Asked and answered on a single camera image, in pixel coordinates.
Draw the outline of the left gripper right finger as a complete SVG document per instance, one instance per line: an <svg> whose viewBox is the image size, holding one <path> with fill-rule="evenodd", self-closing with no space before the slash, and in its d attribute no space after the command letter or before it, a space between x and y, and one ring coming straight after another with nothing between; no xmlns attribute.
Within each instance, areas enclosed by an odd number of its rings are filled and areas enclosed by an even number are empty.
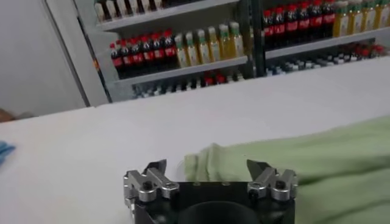
<svg viewBox="0 0 390 224"><path fill-rule="evenodd" d="M279 172L266 162L247 160L247 168L252 181L247 184L247 192L256 200L271 198L286 202L297 196L298 178L295 171L285 169Z"/></svg>

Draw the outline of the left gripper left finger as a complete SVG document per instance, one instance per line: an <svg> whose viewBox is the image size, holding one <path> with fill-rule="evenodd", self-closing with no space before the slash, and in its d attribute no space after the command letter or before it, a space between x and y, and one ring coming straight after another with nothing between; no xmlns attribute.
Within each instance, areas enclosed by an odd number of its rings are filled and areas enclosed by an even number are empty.
<svg viewBox="0 0 390 224"><path fill-rule="evenodd" d="M178 182L171 181L165 176L167 160L151 162L139 173L129 170L123 176L124 201L134 203L136 199L149 203L157 198L157 193L166 199L173 199L180 190Z"/></svg>

